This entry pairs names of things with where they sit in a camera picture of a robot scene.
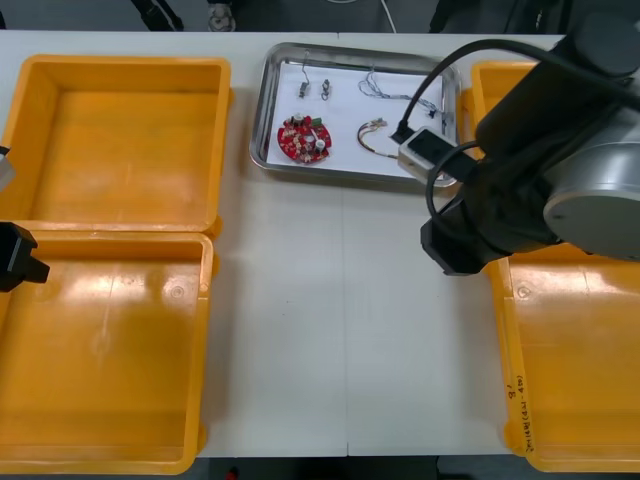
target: wire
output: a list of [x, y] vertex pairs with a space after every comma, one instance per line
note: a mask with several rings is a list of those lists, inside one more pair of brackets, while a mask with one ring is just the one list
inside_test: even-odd
[[[358, 0], [325, 0], [325, 2], [335, 3], [336, 5], [349, 5], [350, 3], [356, 3]], [[389, 7], [387, 7], [387, 2], [384, 0], [380, 0], [382, 4], [382, 8], [384, 8], [384, 13], [387, 14], [387, 20], [389, 20], [389, 26], [393, 33], [398, 33], [396, 30], [396, 25], [393, 23], [393, 18], [391, 17], [391, 13], [389, 12]]]
[[391, 12], [389, 12], [389, 7], [387, 7], [387, 2], [385, 2], [384, 0], [380, 0], [380, 3], [382, 4], [382, 8], [384, 8], [384, 13], [387, 14], [387, 20], [389, 20], [391, 31], [393, 31], [393, 33], [398, 33], [398, 31], [396, 30], [396, 25], [393, 23], [393, 18], [391, 18]]
[[418, 90], [416, 90], [416, 93], [413, 95], [411, 102], [404, 112], [402, 120], [400, 120], [400, 123], [398, 124], [398, 132], [406, 131], [409, 128], [409, 117], [411, 116], [411, 112], [415, 108], [425, 90], [429, 87], [429, 85], [431, 85], [431, 83], [433, 83], [436, 78], [438, 78], [438, 75], [440, 75], [447, 67], [449, 67], [449, 65], [458, 61], [462, 57], [481, 50], [505, 50], [507, 52], [517, 53], [520, 55], [524, 55], [525, 57], [533, 58], [534, 60], [538, 60], [540, 62], [548, 63], [559, 69], [562, 69], [565, 73], [568, 73], [575, 78], [579, 78], [580, 80], [582, 80], [582, 82], [588, 84], [589, 86], [598, 88], [603, 92], [607, 92], [622, 105], [640, 112], [640, 97], [637, 97], [617, 83], [611, 82], [606, 78], [596, 75], [595, 73], [573, 65], [563, 58], [558, 57], [553, 53], [547, 52], [546, 50], [542, 50], [541, 48], [534, 47], [533, 45], [516, 42], [513, 40], [494, 38], [468, 43], [448, 55], [444, 60], [436, 65], [435, 68], [429, 73], [429, 75], [427, 75], [427, 78], [423, 80], [422, 84], [420, 85], [420, 87], [418, 87]]
[[371, 153], [375, 153], [376, 155], [380, 155], [381, 157], [397, 159], [398, 158], [397, 155], [392, 155], [390, 153], [379, 152], [375, 148], [370, 147], [369, 145], [367, 145], [365, 143], [364, 139], [363, 139], [363, 137], [366, 134], [375, 132], [376, 130], [379, 130], [379, 129], [383, 128], [383, 127], [386, 127], [387, 125], [388, 125], [387, 122], [383, 118], [376, 118], [375, 120], [371, 120], [370, 122], [367, 122], [367, 123], [363, 124], [358, 129], [358, 143], [360, 144], [360, 146], [362, 148], [364, 148], [365, 150], [368, 150]]
[[429, 209], [429, 214], [431, 215], [431, 220], [433, 220], [433, 223], [440, 230], [446, 233], [449, 237], [456, 238], [462, 241], [469, 241], [474, 239], [475, 237], [469, 233], [462, 233], [462, 232], [455, 231], [442, 218], [438, 210], [436, 210], [436, 206], [433, 202], [433, 188], [436, 184], [436, 179], [438, 178], [440, 171], [449, 160], [451, 160], [460, 152], [464, 152], [465, 150], [469, 150], [470, 148], [475, 148], [477, 146], [478, 144], [475, 141], [473, 141], [473, 142], [463, 143], [449, 150], [440, 160], [438, 160], [438, 162], [433, 166], [433, 168], [429, 170], [429, 174], [427, 175], [427, 186], [424, 191], [425, 199], [427, 201], [427, 209]]
[[[413, 98], [411, 95], [389, 95], [384, 93], [378, 85], [378, 82], [376, 82], [375, 73], [376, 72], [372, 69], [367, 73], [364, 80], [358, 82], [358, 90], [364, 93], [367, 97], [382, 98], [384, 100], [411, 100]], [[431, 103], [429, 100], [425, 100], [424, 98], [418, 100], [418, 103], [429, 110], [429, 116], [432, 118], [440, 111], [434, 103]]]

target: white table surface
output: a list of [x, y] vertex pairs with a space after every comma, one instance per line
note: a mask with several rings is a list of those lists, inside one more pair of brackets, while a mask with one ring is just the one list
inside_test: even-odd
[[[36, 53], [222, 56], [231, 110], [215, 247], [203, 456], [506, 452], [488, 280], [423, 253], [420, 195], [275, 179], [248, 142], [263, 60], [280, 42], [444, 56], [471, 35], [0, 32], [0, 127]], [[521, 37], [549, 48], [557, 37]], [[457, 63], [465, 85], [483, 52]]]

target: metal tray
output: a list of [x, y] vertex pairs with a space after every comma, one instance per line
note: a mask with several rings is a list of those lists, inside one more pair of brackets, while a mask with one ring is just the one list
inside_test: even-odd
[[[438, 64], [438, 60], [419, 55], [394, 52], [359, 50], [354, 48], [329, 47], [302, 43], [280, 43], [269, 53], [262, 72], [260, 97], [253, 124], [249, 154], [261, 168], [278, 172], [302, 173], [313, 176], [342, 177], [351, 179], [377, 180], [393, 183], [417, 183], [412, 178], [391, 175], [344, 172], [298, 165], [276, 165], [267, 162], [269, 138], [275, 111], [276, 94], [280, 80], [280, 65], [290, 63], [325, 68], [362, 70], [368, 72], [375, 67], [376, 72], [427, 75]], [[461, 91], [460, 75], [453, 67], [442, 73], [442, 134], [458, 141], [456, 129], [456, 102]]]

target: plastic crate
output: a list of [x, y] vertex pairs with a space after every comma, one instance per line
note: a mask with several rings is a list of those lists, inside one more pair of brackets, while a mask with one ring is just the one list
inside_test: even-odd
[[29, 230], [215, 235], [230, 99], [224, 59], [29, 58], [0, 215]]
[[0, 295], [0, 472], [185, 471], [204, 442], [211, 241], [32, 233], [51, 271]]
[[[473, 128], [531, 64], [472, 71]], [[507, 446], [544, 471], [640, 471], [640, 265], [569, 245], [513, 255], [491, 279]]]

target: black cable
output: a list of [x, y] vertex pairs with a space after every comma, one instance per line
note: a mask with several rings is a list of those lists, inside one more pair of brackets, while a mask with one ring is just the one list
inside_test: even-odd
[[438, 211], [436, 210], [436, 206], [433, 203], [433, 188], [435, 187], [436, 180], [438, 178], [438, 175], [440, 174], [440, 171], [449, 160], [451, 160], [460, 152], [464, 152], [465, 150], [468, 150], [470, 148], [474, 148], [477, 146], [478, 144], [475, 141], [473, 141], [473, 142], [463, 143], [449, 150], [440, 160], [438, 160], [438, 162], [433, 166], [433, 168], [429, 170], [429, 175], [427, 176], [427, 186], [424, 192], [425, 199], [427, 201], [427, 208], [429, 209], [429, 214], [431, 215], [431, 220], [433, 221], [433, 223], [451, 238], [456, 238], [462, 241], [470, 241], [476, 237], [468, 233], [455, 231], [440, 216], [440, 213], [438, 213]]
[[409, 105], [404, 112], [404, 116], [398, 124], [398, 132], [403, 132], [407, 128], [409, 128], [409, 116], [411, 115], [411, 112], [413, 111], [416, 104], [418, 103], [418, 100], [429, 87], [429, 85], [431, 85], [431, 83], [433, 83], [433, 81], [438, 78], [438, 75], [440, 75], [452, 63], [460, 60], [462, 57], [482, 50], [505, 50], [507, 52], [517, 53], [520, 55], [524, 55], [525, 57], [533, 58], [534, 60], [538, 60], [540, 62], [548, 63], [549, 65], [553, 65], [564, 70], [564, 72], [568, 73], [569, 75], [573, 75], [574, 77], [579, 78], [592, 87], [596, 87], [601, 91], [607, 92], [622, 105], [640, 112], [640, 97], [637, 97], [624, 87], [621, 87], [618, 84], [607, 80], [606, 78], [600, 77], [595, 73], [580, 68], [564, 60], [563, 58], [554, 55], [551, 52], [542, 50], [538, 47], [534, 47], [533, 45], [516, 42], [513, 40], [491, 38], [468, 43], [467, 45], [460, 47], [458, 50], [448, 55], [444, 60], [436, 65], [436, 67], [429, 73], [429, 75], [427, 75], [427, 78], [423, 80], [422, 84], [420, 85], [420, 87], [418, 87], [418, 90], [416, 90], [416, 93], [411, 99], [411, 102], [409, 102]]
[[169, 20], [171, 20], [176, 32], [184, 32], [184, 23], [182, 23], [182, 19], [176, 15], [176, 12], [173, 11], [173, 8], [169, 6], [166, 0], [156, 0], [156, 2], [158, 2], [160, 8], [164, 10], [164, 13], [169, 17]]
[[507, 33], [507, 30], [509, 30], [509, 25], [511, 24], [511, 19], [513, 18], [513, 14], [515, 13], [517, 6], [518, 0], [513, 0], [511, 8], [509, 9], [509, 15], [507, 15], [507, 23], [504, 24], [504, 30], [502, 31], [503, 34]]

